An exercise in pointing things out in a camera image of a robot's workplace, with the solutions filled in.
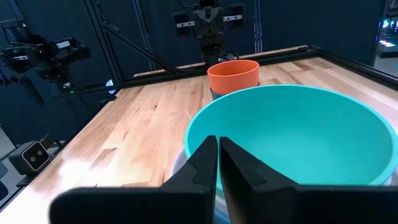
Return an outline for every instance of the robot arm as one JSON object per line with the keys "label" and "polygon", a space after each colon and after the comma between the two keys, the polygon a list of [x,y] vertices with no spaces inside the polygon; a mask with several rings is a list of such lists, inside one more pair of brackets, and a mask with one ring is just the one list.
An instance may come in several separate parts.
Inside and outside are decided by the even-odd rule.
{"label": "robot arm", "polygon": [[224,49],[224,22],[230,27],[243,26],[244,4],[229,6],[229,16],[224,16],[223,8],[217,0],[198,0],[194,5],[193,21],[188,20],[186,12],[174,14],[177,24],[177,35],[189,35],[191,30],[200,41],[202,56],[206,66],[210,67],[225,60],[238,59],[236,55]]}
{"label": "robot arm", "polygon": [[50,80],[59,91],[63,91],[65,84],[70,82],[68,66],[90,57],[89,48],[73,37],[47,41],[41,35],[31,35],[24,21],[0,22],[0,28],[12,46],[0,50],[0,87],[22,85],[40,105],[44,100],[25,72],[34,69],[41,79]]}

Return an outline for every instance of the cable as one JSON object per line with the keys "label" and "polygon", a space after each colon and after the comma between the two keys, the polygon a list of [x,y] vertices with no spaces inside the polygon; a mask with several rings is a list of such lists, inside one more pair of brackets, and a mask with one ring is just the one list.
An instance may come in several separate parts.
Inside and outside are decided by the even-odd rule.
{"label": "cable", "polygon": [[180,5],[182,7],[186,7],[187,9],[195,9],[195,7],[193,7],[193,6],[187,6],[187,5],[182,4],[181,0],[178,0],[178,2],[180,3]]}

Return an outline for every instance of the butcher block tabletop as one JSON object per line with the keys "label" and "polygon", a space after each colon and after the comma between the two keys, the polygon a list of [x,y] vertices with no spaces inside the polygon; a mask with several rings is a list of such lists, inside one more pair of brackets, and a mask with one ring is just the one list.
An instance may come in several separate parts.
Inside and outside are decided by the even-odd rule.
{"label": "butcher block tabletop", "polygon": [[[260,67],[261,85],[282,83],[352,96],[398,130],[398,91],[324,59]],[[75,187],[160,186],[169,178],[188,123],[211,101],[209,89],[207,77],[200,76],[121,90],[0,213],[0,223],[48,223],[51,201]]]}

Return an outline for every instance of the dark wall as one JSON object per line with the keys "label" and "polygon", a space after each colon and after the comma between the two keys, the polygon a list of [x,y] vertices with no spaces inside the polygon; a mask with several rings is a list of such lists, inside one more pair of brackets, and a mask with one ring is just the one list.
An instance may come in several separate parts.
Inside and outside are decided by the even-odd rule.
{"label": "dark wall", "polygon": [[[100,1],[100,3],[105,18],[120,29],[129,40],[144,47],[132,0],[118,0],[117,4],[114,1]],[[149,61],[146,58],[117,37],[110,35],[110,38],[125,79],[150,70]]]}
{"label": "dark wall", "polygon": [[[192,4],[196,1],[184,1]],[[230,4],[245,3],[245,26],[236,30],[225,30],[225,48],[237,52],[239,55],[254,53],[254,0],[224,0],[223,9],[227,12]],[[178,4],[178,1],[143,0],[141,1],[149,40],[156,56],[172,65],[188,65],[202,62],[199,42],[194,36],[177,37],[173,13],[186,11],[189,18],[193,18],[193,9],[187,9]]]}
{"label": "dark wall", "polygon": [[263,51],[313,44],[367,65],[385,1],[261,0]]}
{"label": "dark wall", "polygon": [[[91,49],[91,58],[70,66],[70,75],[74,79],[82,85],[105,83],[110,79],[109,70],[91,21],[86,15],[83,1],[19,0],[16,4],[32,33],[40,34],[48,40],[75,37]],[[16,19],[8,0],[0,0],[0,16],[1,20]],[[4,42],[0,44],[1,47],[8,47]],[[27,74],[44,97],[46,105],[35,105],[21,86],[7,86],[1,89],[2,128],[17,144],[41,138],[47,133],[61,140],[70,138],[78,128],[74,125],[63,101],[51,99],[51,86],[41,80],[34,71]],[[98,110],[97,101],[105,95],[106,92],[95,93],[67,100],[80,125],[85,124]]]}

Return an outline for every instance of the stacked cups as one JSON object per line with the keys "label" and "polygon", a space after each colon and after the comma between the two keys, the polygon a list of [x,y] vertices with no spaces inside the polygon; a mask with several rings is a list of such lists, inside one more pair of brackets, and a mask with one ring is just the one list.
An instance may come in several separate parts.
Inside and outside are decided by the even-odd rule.
{"label": "stacked cups", "polygon": [[259,85],[259,64],[252,60],[222,62],[207,70],[213,100]]}

